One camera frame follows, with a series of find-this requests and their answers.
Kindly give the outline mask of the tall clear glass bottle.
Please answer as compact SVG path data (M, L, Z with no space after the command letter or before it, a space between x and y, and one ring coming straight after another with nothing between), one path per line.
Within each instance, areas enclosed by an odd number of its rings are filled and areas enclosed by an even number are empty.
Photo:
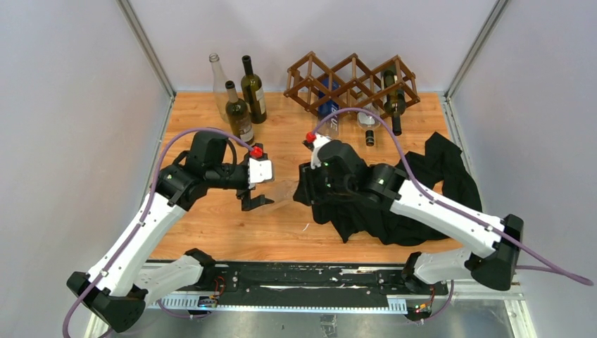
M209 61L213 74L213 96L216 106L222 120L228 123L229 120L226 113L228 95L225 87L225 83L228 81L228 76L226 76L225 71L223 70L220 57L217 53L211 53L209 55Z

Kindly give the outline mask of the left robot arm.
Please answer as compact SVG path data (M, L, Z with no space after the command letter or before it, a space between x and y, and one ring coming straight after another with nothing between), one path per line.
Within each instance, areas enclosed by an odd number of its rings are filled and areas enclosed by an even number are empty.
M151 304L178 289L196 286L218 292L222 280L215 260L198 249L149 273L142 267L170 228L211 189L233 189L243 211L269 203L251 196L257 184L274 179L273 165L262 144L246 146L243 157L225 162L244 141L217 128L193 128L189 149L153 174L148 194L131 223L108 252L88 271L74 272L67 286L104 321L109 332L125 332Z

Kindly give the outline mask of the small clear glass bottle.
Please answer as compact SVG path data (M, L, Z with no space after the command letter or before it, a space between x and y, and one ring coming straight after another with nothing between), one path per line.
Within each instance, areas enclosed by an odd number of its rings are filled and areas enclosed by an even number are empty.
M272 200L272 204L268 204L269 207L280 207L284 206L293 201L293 195L296 192L299 185L298 180L282 180L271 182L267 188L263 191L265 197Z

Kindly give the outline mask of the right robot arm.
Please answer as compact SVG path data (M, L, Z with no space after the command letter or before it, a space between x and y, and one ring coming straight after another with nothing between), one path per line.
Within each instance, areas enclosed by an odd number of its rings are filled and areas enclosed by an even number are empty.
M462 244L443 253L409 255L401 272L409 291L422 293L437 282L466 278L509 290L520 255L521 218L475 211L423 187L404 170L368 165L347 143L317 134L305 145L311 158L299 167L294 200L311 207L315 222L331 223L350 237L359 231L381 236L391 220L410 221L411 236L427 239L436 230Z

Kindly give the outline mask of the blue labelled clear bottle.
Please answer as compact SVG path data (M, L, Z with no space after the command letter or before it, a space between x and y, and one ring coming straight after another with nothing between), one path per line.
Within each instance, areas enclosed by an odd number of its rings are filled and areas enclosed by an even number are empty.
M321 121L338 110L338 103L330 99L318 107L318 120ZM327 120L322 127L318 129L318 132L329 138L337 139L340 134L339 116L335 115Z

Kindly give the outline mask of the brown bottle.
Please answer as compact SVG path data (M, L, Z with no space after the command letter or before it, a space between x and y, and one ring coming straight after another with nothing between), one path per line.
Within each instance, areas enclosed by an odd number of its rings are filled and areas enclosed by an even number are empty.
M233 81L226 81L225 89L228 97L225 111L233 135L247 144L253 144L254 131L246 102L239 98Z

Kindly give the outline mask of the dark green wine bottle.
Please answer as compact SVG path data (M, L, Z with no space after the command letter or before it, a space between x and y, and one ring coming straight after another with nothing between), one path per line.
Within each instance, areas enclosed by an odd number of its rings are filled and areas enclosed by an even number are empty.
M244 67L244 76L241 79L241 88L244 100L249 106L251 121L254 124L264 123L267 119L265 92L261 78L254 73L252 60L249 55L241 57Z

